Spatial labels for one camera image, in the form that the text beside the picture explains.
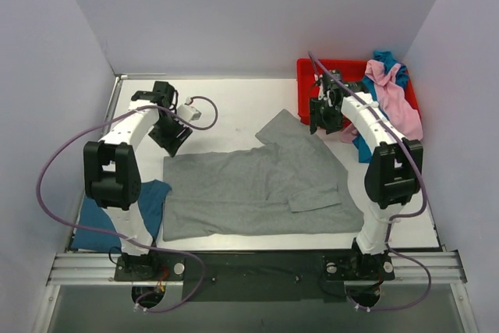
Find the grey t shirt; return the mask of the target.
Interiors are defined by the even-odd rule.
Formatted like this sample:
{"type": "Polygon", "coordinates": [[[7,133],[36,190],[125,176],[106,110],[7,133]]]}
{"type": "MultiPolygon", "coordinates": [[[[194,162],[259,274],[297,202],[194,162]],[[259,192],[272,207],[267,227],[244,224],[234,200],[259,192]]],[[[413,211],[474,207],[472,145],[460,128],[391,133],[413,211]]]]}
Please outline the grey t shirt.
{"type": "Polygon", "coordinates": [[[165,241],[360,231],[348,171],[318,136],[283,110],[255,137],[260,147],[164,160],[165,241]]]}

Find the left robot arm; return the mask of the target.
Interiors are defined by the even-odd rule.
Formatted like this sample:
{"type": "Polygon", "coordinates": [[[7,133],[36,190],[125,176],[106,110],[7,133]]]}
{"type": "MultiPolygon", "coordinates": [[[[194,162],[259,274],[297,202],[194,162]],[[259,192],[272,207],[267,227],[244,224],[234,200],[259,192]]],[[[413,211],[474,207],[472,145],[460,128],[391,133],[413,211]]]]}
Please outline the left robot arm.
{"type": "Polygon", "coordinates": [[[154,243],[140,213],[140,170],[135,150],[145,136],[150,137],[168,155],[175,156],[192,130],[175,118],[178,91],[167,82],[157,81],[151,91],[137,91],[130,99],[129,116],[98,141],[83,148],[86,195],[109,217],[120,240],[122,267],[134,271],[143,280],[160,272],[160,260],[143,245],[154,243]]]}

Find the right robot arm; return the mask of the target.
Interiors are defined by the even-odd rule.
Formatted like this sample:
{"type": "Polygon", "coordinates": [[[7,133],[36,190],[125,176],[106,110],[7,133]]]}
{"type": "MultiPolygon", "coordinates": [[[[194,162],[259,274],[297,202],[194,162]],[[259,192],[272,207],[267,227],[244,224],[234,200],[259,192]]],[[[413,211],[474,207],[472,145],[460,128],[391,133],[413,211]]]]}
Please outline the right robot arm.
{"type": "Polygon", "coordinates": [[[380,110],[369,90],[361,82],[340,83],[338,70],[316,74],[310,95],[311,133],[343,130],[348,119],[366,141],[371,152],[364,177],[364,188],[370,209],[352,242],[353,254],[348,268],[357,278],[376,272],[390,272],[388,238],[402,208],[419,192],[418,174],[422,168],[423,146],[400,133],[380,110]]]}

